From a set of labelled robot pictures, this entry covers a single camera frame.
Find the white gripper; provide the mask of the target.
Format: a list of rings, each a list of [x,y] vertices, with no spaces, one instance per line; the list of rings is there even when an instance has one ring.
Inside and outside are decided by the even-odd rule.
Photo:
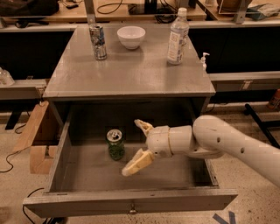
[[[170,128],[168,126],[153,128],[150,123],[140,119],[136,119],[134,123],[146,136],[148,150],[139,149],[134,157],[124,166],[122,175],[125,177],[133,175],[147,167],[154,161],[155,157],[168,158],[170,156]]]

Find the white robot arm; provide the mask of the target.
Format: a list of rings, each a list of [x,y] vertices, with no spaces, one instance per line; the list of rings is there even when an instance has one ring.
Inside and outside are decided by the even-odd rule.
[[[202,115],[192,125],[157,126],[136,119],[146,136],[147,149],[140,149],[124,166],[122,175],[133,175],[155,158],[184,154],[190,158],[218,158],[227,153],[241,160],[276,186],[280,186],[280,150],[247,136],[213,115]]]

